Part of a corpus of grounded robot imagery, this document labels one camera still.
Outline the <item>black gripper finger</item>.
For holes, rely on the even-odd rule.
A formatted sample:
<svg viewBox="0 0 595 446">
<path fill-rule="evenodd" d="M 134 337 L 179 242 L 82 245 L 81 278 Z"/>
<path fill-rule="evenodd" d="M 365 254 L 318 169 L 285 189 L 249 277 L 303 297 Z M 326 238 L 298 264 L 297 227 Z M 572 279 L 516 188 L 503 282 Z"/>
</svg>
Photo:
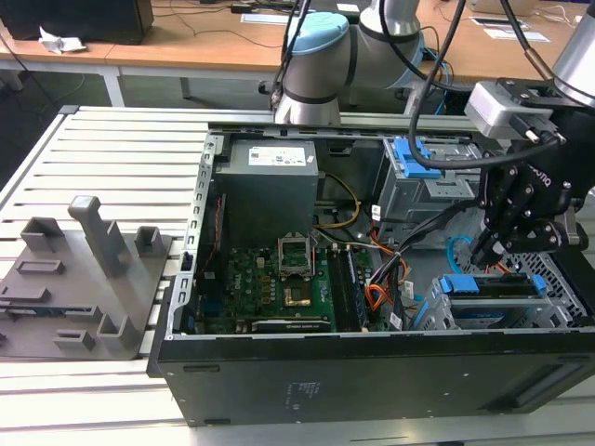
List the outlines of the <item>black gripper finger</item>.
<svg viewBox="0 0 595 446">
<path fill-rule="evenodd" d="M 480 179 L 480 207 L 483 230 L 471 245 L 473 264 L 499 261 L 519 218 L 534 195 L 526 163 L 483 168 Z"/>
<path fill-rule="evenodd" d="M 487 249 L 486 263 L 496 264 L 507 254 L 556 252 L 569 246 L 569 237 L 561 224 L 552 219 L 538 219 L 533 224 L 519 224 L 494 231 Z"/>
</svg>

